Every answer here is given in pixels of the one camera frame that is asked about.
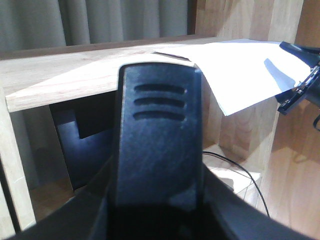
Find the light wood board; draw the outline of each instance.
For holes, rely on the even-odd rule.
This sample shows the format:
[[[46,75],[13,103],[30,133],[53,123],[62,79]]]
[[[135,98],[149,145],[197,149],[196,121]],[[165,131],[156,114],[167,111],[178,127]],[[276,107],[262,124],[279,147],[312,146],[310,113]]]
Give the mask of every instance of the light wood board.
[[[151,54],[160,48],[173,48],[182,45],[197,45],[220,42],[226,38],[198,38],[194,36],[176,37],[173,42],[156,43],[157,39],[135,41],[136,46],[118,47],[118,43],[108,44],[109,49],[89,50],[88,46],[76,49],[80,52],[25,57],[0,60],[5,99],[9,112],[39,107],[94,94],[114,91],[118,84],[118,71],[122,65],[137,62],[165,62],[186,66],[194,64],[177,58]]]
[[[0,183],[0,239],[6,239],[15,235],[15,229],[11,221],[5,195]]]
[[[287,41],[296,38],[304,0],[198,0],[196,34]]]
[[[32,226],[35,216],[21,163],[14,129],[0,81],[0,157],[21,229]]]

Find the black plastic part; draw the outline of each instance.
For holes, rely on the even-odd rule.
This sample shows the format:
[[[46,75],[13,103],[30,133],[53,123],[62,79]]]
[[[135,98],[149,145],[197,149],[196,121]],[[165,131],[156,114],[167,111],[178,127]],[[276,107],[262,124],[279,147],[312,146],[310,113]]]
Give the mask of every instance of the black plastic part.
[[[291,44],[283,41],[280,47],[298,57],[304,63],[306,63],[311,69],[316,67],[320,62],[320,48],[306,47],[296,44]],[[295,108],[302,100],[307,99],[316,106],[320,107],[320,76],[317,73],[312,82],[303,89],[296,91],[288,90],[276,96],[276,99],[281,103],[278,111],[283,115],[288,114],[293,108]]]
[[[195,237],[203,188],[201,84],[201,72],[188,66],[120,69],[114,239]]]
[[[310,68],[314,68],[320,62],[320,48],[306,47],[288,42],[281,42],[280,48],[295,55]]]

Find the gray curtain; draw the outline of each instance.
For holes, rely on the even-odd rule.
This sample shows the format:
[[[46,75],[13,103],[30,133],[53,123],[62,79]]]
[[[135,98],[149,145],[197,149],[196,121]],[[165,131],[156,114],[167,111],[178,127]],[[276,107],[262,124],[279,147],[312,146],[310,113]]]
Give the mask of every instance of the gray curtain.
[[[0,52],[186,35],[187,2],[0,0]],[[66,177],[49,108],[11,118],[28,187]]]

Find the wooden shelf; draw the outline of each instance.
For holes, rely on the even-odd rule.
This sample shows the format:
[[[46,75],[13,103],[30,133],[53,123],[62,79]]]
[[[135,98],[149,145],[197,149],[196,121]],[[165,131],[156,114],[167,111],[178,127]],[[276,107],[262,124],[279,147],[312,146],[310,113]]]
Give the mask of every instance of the wooden shelf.
[[[9,112],[15,112],[114,91],[119,68],[128,63],[167,62],[193,66],[187,60],[152,52],[225,39],[187,35],[6,54],[0,60],[0,79],[7,108]]]

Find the wooden surface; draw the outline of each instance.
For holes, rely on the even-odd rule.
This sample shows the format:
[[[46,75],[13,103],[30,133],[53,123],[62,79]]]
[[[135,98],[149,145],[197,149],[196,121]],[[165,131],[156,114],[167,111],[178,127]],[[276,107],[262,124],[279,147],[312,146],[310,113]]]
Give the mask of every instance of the wooden surface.
[[[21,229],[35,223],[26,177],[0,82],[0,156]]]
[[[296,43],[320,47],[320,1],[305,0]],[[280,115],[262,192],[273,219],[320,239],[320,132],[318,108],[304,101]]]
[[[0,183],[0,239],[15,235],[15,229],[11,221],[6,199]]]
[[[304,0],[198,0],[196,34],[295,41]]]
[[[274,97],[229,116],[224,116],[204,80],[204,147],[219,145],[245,161],[250,171],[263,172],[270,159],[278,121],[278,103]]]
[[[58,48],[60,54],[35,57],[25,57],[26,53],[22,52],[23,58],[0,60],[0,78],[9,112],[114,91],[117,89],[119,68],[124,64],[168,62],[193,66],[187,60],[151,53],[155,49],[219,42],[225,38],[184,36],[175,39],[179,41],[157,43],[159,40],[150,39],[149,44],[130,47],[110,43],[104,45],[109,49],[74,53],[60,53],[63,50]]]
[[[30,191],[37,222],[52,214],[75,196],[69,178],[37,187]]]

